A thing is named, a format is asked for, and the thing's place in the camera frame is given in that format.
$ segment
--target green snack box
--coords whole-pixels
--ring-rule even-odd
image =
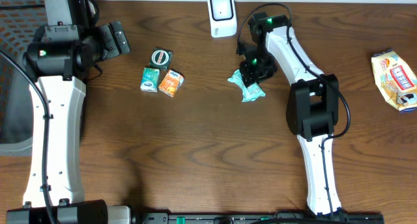
[[[145,68],[143,70],[141,90],[148,92],[158,92],[159,74],[159,69]]]
[[[159,68],[161,70],[168,70],[171,58],[173,56],[172,51],[162,48],[154,48],[149,66],[152,68]]]

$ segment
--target wood grain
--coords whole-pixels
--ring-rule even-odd
[[[236,38],[210,37],[205,3],[102,1],[100,22],[120,20],[131,53],[101,64],[87,88],[81,173],[87,200],[172,212],[304,209],[302,151],[285,120],[289,93],[279,71],[265,98],[241,103],[227,78],[241,61]],[[237,3],[239,21],[257,3]],[[384,102],[373,53],[394,48],[417,73],[417,7],[290,3],[297,38],[311,60],[340,81],[352,111],[334,141],[338,195],[349,212],[376,211],[386,223],[417,220],[416,113]],[[280,8],[267,8],[273,15]],[[243,39],[250,41],[245,29]],[[174,51],[185,76],[174,98],[139,90],[155,46]],[[340,107],[336,131],[345,124]],[[30,158],[0,158],[0,223],[19,208]]]

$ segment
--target snack bag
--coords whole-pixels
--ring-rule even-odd
[[[156,68],[145,68],[143,70],[141,90],[157,92],[160,70]]]
[[[417,109],[417,78],[392,49],[371,58],[375,84],[385,101],[400,113]]]
[[[265,96],[265,92],[262,91],[257,83],[250,85],[248,88],[245,87],[245,84],[243,84],[242,75],[240,74],[240,70],[236,70],[232,77],[228,79],[228,82],[234,83],[238,85],[240,89],[242,89],[242,102],[255,101],[258,99],[258,97]]]
[[[174,97],[183,81],[184,77],[182,75],[170,70],[159,85],[159,90],[169,95],[170,97]]]

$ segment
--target orange snack box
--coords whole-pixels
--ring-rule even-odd
[[[181,74],[169,70],[158,88],[160,91],[164,92],[170,97],[174,97],[176,91],[182,85],[183,81],[184,77]]]

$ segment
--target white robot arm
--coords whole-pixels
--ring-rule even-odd
[[[311,71],[316,74],[323,74],[312,61],[308,58],[298,40],[296,39],[294,29],[291,27],[289,35],[292,38],[291,42],[297,50],[297,53],[310,66]],[[266,34],[266,49],[280,64],[282,71],[288,79],[289,84],[298,82],[299,80],[310,81],[316,79],[313,75],[305,70],[300,61],[292,51],[287,39],[287,26],[275,28],[272,32]],[[308,181],[308,196],[307,204],[314,214],[329,214],[330,206],[325,189],[323,160],[321,153],[321,143],[327,137],[327,134],[322,134],[313,137],[312,141],[307,141],[302,136],[298,135],[297,139],[301,144],[304,155],[304,163],[306,166],[307,181]],[[333,164],[332,164],[332,139],[325,142],[324,155],[326,157],[326,171],[328,177],[328,189],[330,190],[333,210],[341,208],[338,194],[336,192],[336,185],[334,182]]]
[[[33,153],[23,208],[9,210],[7,223],[132,224],[127,206],[85,201],[79,172],[89,69],[101,70],[97,62],[130,52],[121,23],[96,27],[99,10],[94,0],[45,0],[45,7],[49,41],[40,36],[29,45],[23,55],[26,72],[15,64],[31,80]]]
[[[244,50],[240,55],[245,54],[246,57],[246,61],[240,64],[240,73],[245,85],[249,86],[272,76],[277,70],[275,61],[280,65],[291,85],[287,123],[297,136],[304,155],[307,205],[316,216],[327,215],[341,209],[334,182],[332,139],[326,139],[333,134],[338,121],[338,97],[326,83],[332,83],[337,88],[338,82],[334,75],[324,76],[323,71],[313,64],[298,43],[294,29],[288,29],[289,24],[284,15],[268,17],[264,12],[254,14],[249,26],[257,47],[247,48],[239,44],[239,48]],[[328,82],[323,83],[317,76]],[[321,102],[312,103],[310,96],[322,96]]]

